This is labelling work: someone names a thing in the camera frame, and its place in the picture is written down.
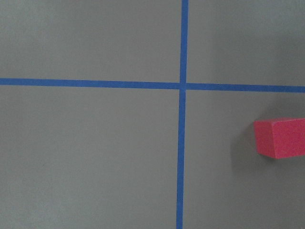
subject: blue line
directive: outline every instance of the blue line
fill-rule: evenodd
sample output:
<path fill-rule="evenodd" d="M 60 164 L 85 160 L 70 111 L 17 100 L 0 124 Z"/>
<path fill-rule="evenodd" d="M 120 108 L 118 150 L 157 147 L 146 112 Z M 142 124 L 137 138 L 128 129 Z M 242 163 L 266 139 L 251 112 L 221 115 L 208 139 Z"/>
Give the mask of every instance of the blue line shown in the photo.
<path fill-rule="evenodd" d="M 188 4 L 189 4 L 188 0 L 182 0 L 176 229 L 183 229 L 184 140 L 185 140 L 185 107 L 186 107 L 187 34 L 188 34 L 188 10 L 189 10 Z"/>
<path fill-rule="evenodd" d="M 179 89 L 179 83 L 0 78 L 0 85 Z"/>
<path fill-rule="evenodd" d="M 187 90 L 305 93 L 305 86 L 187 83 Z"/>

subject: gray surface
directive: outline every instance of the gray surface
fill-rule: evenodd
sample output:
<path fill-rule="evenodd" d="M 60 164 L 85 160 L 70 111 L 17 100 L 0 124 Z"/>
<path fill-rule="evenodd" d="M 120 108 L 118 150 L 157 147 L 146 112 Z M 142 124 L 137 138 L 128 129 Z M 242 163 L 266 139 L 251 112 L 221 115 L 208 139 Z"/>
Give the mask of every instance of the gray surface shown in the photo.
<path fill-rule="evenodd" d="M 188 82 L 305 85 L 305 2 L 191 0 Z"/>
<path fill-rule="evenodd" d="M 179 81 L 180 1 L 3 0 L 0 77 Z"/>
<path fill-rule="evenodd" d="M 184 228 L 301 229 L 305 157 L 256 153 L 253 121 L 304 117 L 304 94 L 187 92 Z"/>
<path fill-rule="evenodd" d="M 0 89 L 0 228 L 175 228 L 177 91 Z"/>

